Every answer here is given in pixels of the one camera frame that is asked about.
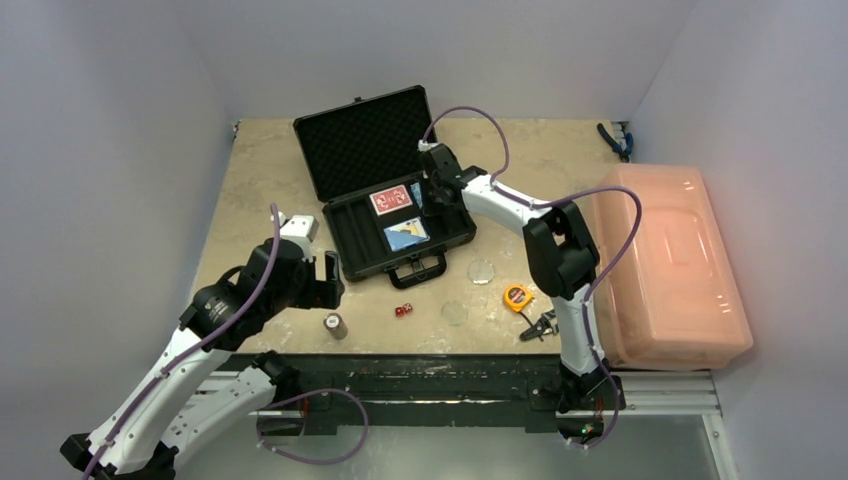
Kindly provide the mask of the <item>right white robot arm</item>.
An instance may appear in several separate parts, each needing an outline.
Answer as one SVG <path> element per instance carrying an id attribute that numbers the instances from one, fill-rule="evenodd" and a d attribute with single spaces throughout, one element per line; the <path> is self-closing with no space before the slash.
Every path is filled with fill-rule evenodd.
<path id="1" fill-rule="evenodd" d="M 460 166 L 444 144 L 420 145 L 415 173 L 370 181 L 323 198 L 323 214 L 351 282 L 385 273 L 403 290 L 441 276 L 448 249 L 470 242 L 482 215 L 524 242 L 535 285 L 554 307 L 561 339 L 561 392 L 576 407 L 610 384 L 592 306 L 600 254 L 572 200 L 544 202 Z"/>

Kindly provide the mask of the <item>blue poker chip stack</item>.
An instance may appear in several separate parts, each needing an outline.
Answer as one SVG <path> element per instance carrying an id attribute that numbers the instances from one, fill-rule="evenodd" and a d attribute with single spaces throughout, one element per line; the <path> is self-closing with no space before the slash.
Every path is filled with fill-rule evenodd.
<path id="1" fill-rule="evenodd" d="M 414 198 L 418 207 L 422 208 L 423 207 L 423 196 L 422 196 L 422 190 L 421 190 L 420 183 L 415 182 L 415 183 L 411 184 L 410 185 L 410 191 L 411 191 L 412 197 Z"/>

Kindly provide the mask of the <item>black poker set case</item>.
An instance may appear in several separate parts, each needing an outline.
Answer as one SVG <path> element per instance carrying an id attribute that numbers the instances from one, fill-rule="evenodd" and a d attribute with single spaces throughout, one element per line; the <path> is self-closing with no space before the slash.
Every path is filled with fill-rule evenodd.
<path id="1" fill-rule="evenodd" d="M 294 120 L 348 281 L 385 274 L 395 288 L 411 288 L 443 275 L 447 251 L 474 238 L 467 211 L 424 208 L 418 143 L 435 140 L 431 121 L 421 85 Z"/>

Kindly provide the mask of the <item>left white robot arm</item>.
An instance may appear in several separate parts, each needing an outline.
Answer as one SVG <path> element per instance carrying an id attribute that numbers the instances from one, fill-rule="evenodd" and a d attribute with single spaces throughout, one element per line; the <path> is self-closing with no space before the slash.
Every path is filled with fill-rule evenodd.
<path id="1" fill-rule="evenodd" d="M 70 435 L 60 454 L 85 479 L 172 479 L 178 467 L 237 417 L 266 405 L 284 409 L 298 382 L 274 352 L 236 376 L 228 388 L 188 408 L 190 397 L 250 337 L 287 308 L 332 310 L 344 285 L 337 253 L 324 254 L 316 277 L 304 234 L 271 237 L 243 265 L 198 290 L 169 343 L 123 404 L 90 433 Z"/>

